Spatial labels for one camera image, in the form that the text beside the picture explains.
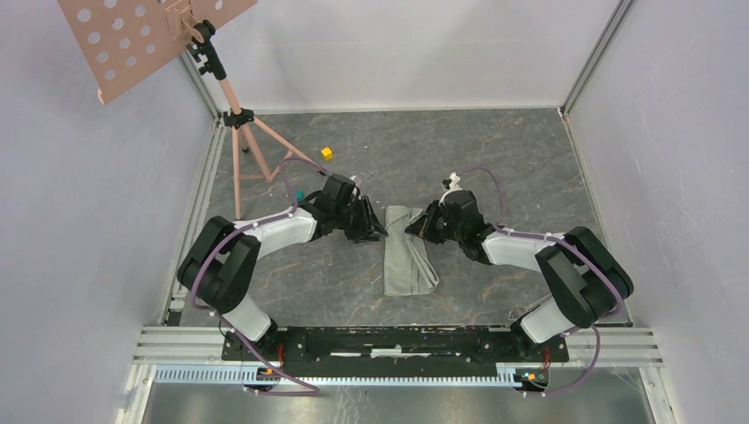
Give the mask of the grey cloth napkin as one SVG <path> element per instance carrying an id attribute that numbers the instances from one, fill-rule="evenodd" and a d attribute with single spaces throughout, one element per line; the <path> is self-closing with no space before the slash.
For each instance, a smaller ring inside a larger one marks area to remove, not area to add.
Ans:
<path id="1" fill-rule="evenodd" d="M 385 239 L 383 262 L 384 295 L 404 297 L 428 295 L 440 282 L 428 259 L 423 239 L 405 232 L 422 215 L 422 208 L 388 206 L 385 209 Z"/>

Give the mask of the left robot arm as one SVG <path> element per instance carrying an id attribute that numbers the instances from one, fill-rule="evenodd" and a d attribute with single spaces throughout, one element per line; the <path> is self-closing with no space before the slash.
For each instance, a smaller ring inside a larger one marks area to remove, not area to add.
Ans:
<path id="1" fill-rule="evenodd" d="M 277 348 L 276 322 L 249 295 L 258 260 L 289 246 L 342 231 L 353 243 L 387 236 L 369 198 L 343 175 L 328 176 L 322 189 L 288 209 L 255 221 L 210 218 L 178 266 L 177 281 L 243 338 L 257 360 Z"/>

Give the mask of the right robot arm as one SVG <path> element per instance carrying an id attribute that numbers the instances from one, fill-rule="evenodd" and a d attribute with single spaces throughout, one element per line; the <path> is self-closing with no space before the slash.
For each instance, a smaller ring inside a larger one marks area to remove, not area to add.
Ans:
<path id="1" fill-rule="evenodd" d="M 542 275 L 550 299 L 511 325 L 511 351 L 521 360 L 535 359 L 552 337 L 593 327 L 621 309 L 634 292 L 624 268 L 587 227 L 540 234 L 490 224 L 471 191 L 457 190 L 432 201 L 405 231 L 433 244 L 453 241 L 478 263 Z"/>

